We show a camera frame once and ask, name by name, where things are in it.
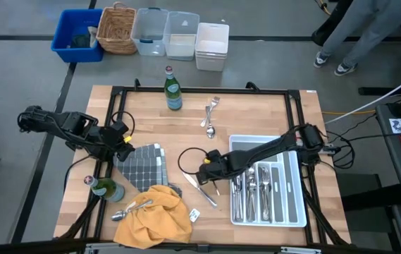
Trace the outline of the wicker basket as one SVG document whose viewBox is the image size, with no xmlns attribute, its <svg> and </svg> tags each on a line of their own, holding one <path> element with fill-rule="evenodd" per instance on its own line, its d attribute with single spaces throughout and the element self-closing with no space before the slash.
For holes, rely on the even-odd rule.
<svg viewBox="0 0 401 254">
<path fill-rule="evenodd" d="M 131 39 L 137 10 L 117 1 L 101 13 L 96 39 L 111 54 L 131 55 L 137 51 Z"/>
</svg>

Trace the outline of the dark folded cloth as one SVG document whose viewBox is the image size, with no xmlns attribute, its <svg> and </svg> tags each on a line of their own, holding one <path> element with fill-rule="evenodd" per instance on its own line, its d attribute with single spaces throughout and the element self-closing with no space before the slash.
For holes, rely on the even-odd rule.
<svg viewBox="0 0 401 254">
<path fill-rule="evenodd" d="M 90 48 L 91 47 L 90 34 L 74 35 L 70 41 L 70 48 Z"/>
</svg>

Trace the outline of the white cutlery organizer tray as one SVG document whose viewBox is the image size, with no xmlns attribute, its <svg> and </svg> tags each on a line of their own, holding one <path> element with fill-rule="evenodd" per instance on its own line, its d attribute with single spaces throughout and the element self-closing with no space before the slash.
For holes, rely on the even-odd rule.
<svg viewBox="0 0 401 254">
<path fill-rule="evenodd" d="M 275 227 L 304 227 L 307 225 L 305 206 L 302 196 L 300 169 L 295 151 L 283 152 L 256 162 L 256 220 L 247 221 L 247 189 L 246 176 L 242 175 L 242 207 L 243 221 L 233 219 L 233 197 L 230 199 L 230 220 L 236 225 L 245 226 L 275 226 Z M 269 207 L 271 218 L 261 220 L 259 167 L 269 169 Z"/>
</svg>

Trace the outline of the grey checked cloth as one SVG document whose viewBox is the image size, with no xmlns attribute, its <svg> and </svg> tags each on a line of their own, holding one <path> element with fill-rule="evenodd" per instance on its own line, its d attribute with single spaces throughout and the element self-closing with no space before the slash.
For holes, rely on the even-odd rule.
<svg viewBox="0 0 401 254">
<path fill-rule="evenodd" d="M 181 188 L 168 180 L 166 153 L 158 143 L 137 147 L 125 161 L 116 157 L 113 164 L 139 192 L 163 185 L 172 188 L 180 197 L 183 195 Z"/>
</svg>

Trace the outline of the silver knife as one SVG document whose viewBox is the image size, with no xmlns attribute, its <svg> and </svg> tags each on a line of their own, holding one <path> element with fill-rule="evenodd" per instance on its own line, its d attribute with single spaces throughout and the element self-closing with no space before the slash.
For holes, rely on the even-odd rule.
<svg viewBox="0 0 401 254">
<path fill-rule="evenodd" d="M 243 207 L 242 207 L 242 176 L 237 176 L 237 215 L 236 218 L 239 222 L 243 221 Z"/>
<path fill-rule="evenodd" d="M 232 179 L 232 197 L 233 197 L 233 219 L 237 221 L 237 201 L 236 201 L 236 180 Z"/>
<path fill-rule="evenodd" d="M 183 173 L 183 176 L 186 178 L 186 180 L 187 180 L 194 188 L 196 188 L 196 189 L 208 200 L 208 202 L 211 204 L 211 206 L 212 206 L 213 208 L 217 208 L 217 207 L 218 207 L 218 205 L 217 205 L 217 203 L 214 201 L 214 199 L 213 199 L 209 194 L 207 194 L 207 193 L 199 186 L 199 184 L 194 180 L 194 178 L 193 178 L 191 175 L 186 174 L 186 173 Z"/>
</svg>

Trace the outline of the yellow cloth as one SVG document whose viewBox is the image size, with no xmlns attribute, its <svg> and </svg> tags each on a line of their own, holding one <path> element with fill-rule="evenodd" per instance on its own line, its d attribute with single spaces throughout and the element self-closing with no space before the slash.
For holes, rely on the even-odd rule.
<svg viewBox="0 0 401 254">
<path fill-rule="evenodd" d="M 147 249 L 165 240 L 189 243 L 192 222 L 182 198 L 170 187 L 154 185 L 136 195 L 128 204 L 152 203 L 127 213 L 118 223 L 113 241 L 124 246 Z"/>
</svg>

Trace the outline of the green glass water bottle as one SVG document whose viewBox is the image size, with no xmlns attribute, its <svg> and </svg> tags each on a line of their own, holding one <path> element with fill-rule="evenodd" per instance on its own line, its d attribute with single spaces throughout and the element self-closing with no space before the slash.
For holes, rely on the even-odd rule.
<svg viewBox="0 0 401 254">
<path fill-rule="evenodd" d="M 164 85 L 164 92 L 166 96 L 166 102 L 169 109 L 176 111 L 179 110 L 183 105 L 182 94 L 180 84 L 176 80 L 173 74 L 173 68 L 167 66 L 165 68 L 166 82 Z"/>
<path fill-rule="evenodd" d="M 125 195 L 124 187 L 111 178 L 97 179 L 93 176 L 86 176 L 83 181 L 95 195 L 109 202 L 118 202 Z"/>
</svg>

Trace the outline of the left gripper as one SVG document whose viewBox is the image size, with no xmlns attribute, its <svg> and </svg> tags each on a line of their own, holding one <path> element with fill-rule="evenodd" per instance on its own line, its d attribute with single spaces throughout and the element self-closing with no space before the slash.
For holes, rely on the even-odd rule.
<svg viewBox="0 0 401 254">
<path fill-rule="evenodd" d="M 106 127 L 106 146 L 110 150 L 117 150 L 116 159 L 124 162 L 135 148 L 125 140 L 125 133 L 129 128 L 120 120 Z"/>
</svg>

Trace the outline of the blue plastic bin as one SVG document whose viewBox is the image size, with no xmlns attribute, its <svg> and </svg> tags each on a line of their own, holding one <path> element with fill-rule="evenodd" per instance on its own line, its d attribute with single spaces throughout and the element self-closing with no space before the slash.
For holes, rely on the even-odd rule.
<svg viewBox="0 0 401 254">
<path fill-rule="evenodd" d="M 101 9 L 67 9 L 61 13 L 56 26 L 51 50 L 56 52 L 66 63 L 99 62 L 103 59 L 104 50 L 91 35 L 89 28 L 98 28 Z M 74 35 L 90 34 L 90 48 L 70 48 Z"/>
</svg>

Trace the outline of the clear plastic storage bin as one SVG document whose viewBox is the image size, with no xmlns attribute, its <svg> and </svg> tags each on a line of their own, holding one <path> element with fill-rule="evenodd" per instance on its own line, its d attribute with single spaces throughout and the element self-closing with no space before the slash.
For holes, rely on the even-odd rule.
<svg viewBox="0 0 401 254">
<path fill-rule="evenodd" d="M 191 61 L 200 17 L 196 13 L 170 11 L 164 28 L 166 56 L 172 60 Z"/>
<path fill-rule="evenodd" d="M 131 39 L 141 56 L 164 56 L 164 29 L 168 11 L 161 8 L 139 8 L 132 27 Z"/>
</svg>

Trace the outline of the white plastic bin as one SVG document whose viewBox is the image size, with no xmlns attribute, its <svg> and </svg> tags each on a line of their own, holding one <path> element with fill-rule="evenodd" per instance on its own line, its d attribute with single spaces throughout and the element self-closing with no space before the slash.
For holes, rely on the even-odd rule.
<svg viewBox="0 0 401 254">
<path fill-rule="evenodd" d="M 229 25 L 200 23 L 195 43 L 196 67 L 201 71 L 224 69 L 228 55 Z"/>
</svg>

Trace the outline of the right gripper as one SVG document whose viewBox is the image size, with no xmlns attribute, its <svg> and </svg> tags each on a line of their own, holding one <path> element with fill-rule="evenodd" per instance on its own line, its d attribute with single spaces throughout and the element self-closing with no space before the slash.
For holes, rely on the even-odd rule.
<svg viewBox="0 0 401 254">
<path fill-rule="evenodd" d="M 235 170 L 230 165 L 231 157 L 235 156 L 235 152 L 229 152 L 222 155 L 218 150 L 212 150 L 205 154 L 203 164 L 197 172 L 198 184 L 208 183 L 208 176 L 211 182 L 218 180 L 216 176 L 234 176 Z"/>
</svg>

